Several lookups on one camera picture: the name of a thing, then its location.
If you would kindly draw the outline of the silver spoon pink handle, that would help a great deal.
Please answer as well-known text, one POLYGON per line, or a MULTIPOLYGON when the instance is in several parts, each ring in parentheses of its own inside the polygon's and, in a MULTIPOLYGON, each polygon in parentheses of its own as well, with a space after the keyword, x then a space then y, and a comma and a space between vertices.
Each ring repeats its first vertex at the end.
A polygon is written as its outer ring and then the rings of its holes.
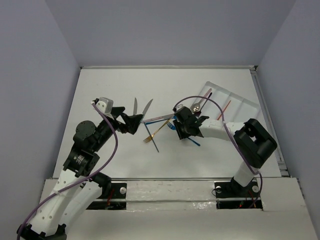
POLYGON ((209 88, 208 91, 204 94, 204 98, 201 98, 198 102, 194 103, 191 105, 190 110, 193 113, 199 112, 201 109, 201 104, 202 102, 210 95, 210 93, 212 92, 212 89, 209 88))

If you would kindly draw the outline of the orange chopstick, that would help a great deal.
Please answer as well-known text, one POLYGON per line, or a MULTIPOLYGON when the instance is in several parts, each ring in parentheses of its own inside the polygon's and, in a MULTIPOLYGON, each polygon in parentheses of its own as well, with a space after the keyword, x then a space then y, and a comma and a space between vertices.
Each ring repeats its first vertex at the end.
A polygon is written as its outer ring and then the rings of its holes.
POLYGON ((220 120, 224 114, 224 112, 226 111, 226 109, 228 108, 228 106, 230 105, 231 100, 228 101, 228 103, 225 105, 224 109, 222 110, 222 113, 218 116, 218 118, 216 120, 220 120))

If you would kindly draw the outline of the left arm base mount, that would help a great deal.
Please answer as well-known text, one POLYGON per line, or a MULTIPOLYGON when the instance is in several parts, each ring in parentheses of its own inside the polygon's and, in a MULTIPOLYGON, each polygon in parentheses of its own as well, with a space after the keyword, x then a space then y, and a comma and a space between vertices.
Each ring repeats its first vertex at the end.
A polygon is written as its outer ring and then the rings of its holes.
POLYGON ((111 183, 109 190, 103 190, 101 196, 95 199, 87 210, 126 210, 127 183, 116 181, 111 183))

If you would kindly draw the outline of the purple spoon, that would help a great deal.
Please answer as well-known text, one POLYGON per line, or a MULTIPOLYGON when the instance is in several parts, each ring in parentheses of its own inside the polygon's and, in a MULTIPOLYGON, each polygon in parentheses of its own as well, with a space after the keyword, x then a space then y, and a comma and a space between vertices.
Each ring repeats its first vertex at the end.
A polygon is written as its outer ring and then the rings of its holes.
MULTIPOLYGON (((209 99, 212 94, 213 94, 213 93, 211 92, 211 93, 207 96, 207 98, 209 99)), ((199 116, 201 115, 202 110, 203 110, 205 104, 207 103, 208 99, 205 100, 205 102, 203 103, 203 105, 201 106, 201 108, 199 109, 199 111, 195 113, 195 115, 196 115, 197 117, 199 117, 199 116)))

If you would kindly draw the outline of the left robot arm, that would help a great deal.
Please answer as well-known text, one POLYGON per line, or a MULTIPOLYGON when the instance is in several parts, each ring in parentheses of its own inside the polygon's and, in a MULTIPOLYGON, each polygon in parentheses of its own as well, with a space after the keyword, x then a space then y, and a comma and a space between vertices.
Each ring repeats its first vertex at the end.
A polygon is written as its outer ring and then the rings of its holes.
POLYGON ((125 114, 125 108, 107 107, 102 102, 93 107, 102 117, 99 125, 80 122, 73 136, 73 146, 63 164, 50 195, 39 203, 17 230, 17 238, 25 240, 65 240, 76 217, 98 197, 110 195, 112 179, 94 170, 98 151, 116 132, 134 135, 145 116, 125 114))

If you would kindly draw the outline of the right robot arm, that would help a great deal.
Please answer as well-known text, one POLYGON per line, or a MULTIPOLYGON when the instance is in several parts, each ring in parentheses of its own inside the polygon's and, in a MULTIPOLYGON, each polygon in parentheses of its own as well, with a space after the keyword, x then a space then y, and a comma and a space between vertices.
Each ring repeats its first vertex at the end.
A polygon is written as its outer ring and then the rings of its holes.
POLYGON ((174 116, 176 120, 173 124, 181 140, 194 136, 230 141, 234 145, 242 158, 229 184, 235 196, 242 196, 248 191, 249 183, 278 147, 274 138, 255 118, 246 122, 211 120, 205 115, 197 117, 187 107, 176 110, 174 116))

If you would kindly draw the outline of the gold fork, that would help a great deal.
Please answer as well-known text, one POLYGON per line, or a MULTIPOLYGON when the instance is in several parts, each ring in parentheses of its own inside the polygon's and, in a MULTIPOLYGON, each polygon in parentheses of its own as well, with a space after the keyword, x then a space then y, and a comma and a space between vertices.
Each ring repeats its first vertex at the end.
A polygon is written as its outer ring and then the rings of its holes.
POLYGON ((151 141, 154 139, 155 135, 156 135, 169 121, 170 121, 170 120, 165 121, 165 122, 162 124, 161 127, 159 127, 153 134, 150 134, 147 138, 145 138, 145 139, 143 140, 143 142, 144 142, 144 143, 149 143, 149 142, 151 142, 151 141))

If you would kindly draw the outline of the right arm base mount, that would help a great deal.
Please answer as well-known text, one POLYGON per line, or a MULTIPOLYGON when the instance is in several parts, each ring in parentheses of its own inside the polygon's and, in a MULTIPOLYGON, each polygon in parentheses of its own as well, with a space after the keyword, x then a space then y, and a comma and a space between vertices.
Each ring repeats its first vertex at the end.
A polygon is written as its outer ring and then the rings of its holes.
POLYGON ((211 194, 215 197, 218 210, 263 209, 260 188, 256 181, 234 191, 230 181, 218 181, 211 194))

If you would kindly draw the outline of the blue chopstick diagonal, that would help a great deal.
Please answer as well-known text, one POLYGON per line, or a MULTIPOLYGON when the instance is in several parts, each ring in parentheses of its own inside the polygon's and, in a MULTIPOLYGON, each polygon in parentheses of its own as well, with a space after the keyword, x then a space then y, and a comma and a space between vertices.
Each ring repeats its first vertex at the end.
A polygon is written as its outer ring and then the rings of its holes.
POLYGON ((152 142, 153 145, 154 145, 154 147, 155 147, 155 149, 156 149, 156 151, 159 153, 160 151, 159 151, 159 149, 158 149, 158 147, 157 147, 157 145, 156 145, 156 143, 155 143, 155 141, 154 141, 154 137, 153 137, 153 135, 151 134, 151 132, 150 132, 147 124, 144 123, 144 126, 145 126, 145 128, 146 128, 146 131, 147 131, 147 133, 148 133, 148 136, 143 140, 143 142, 144 142, 145 144, 146 144, 146 143, 149 143, 149 142, 152 142))

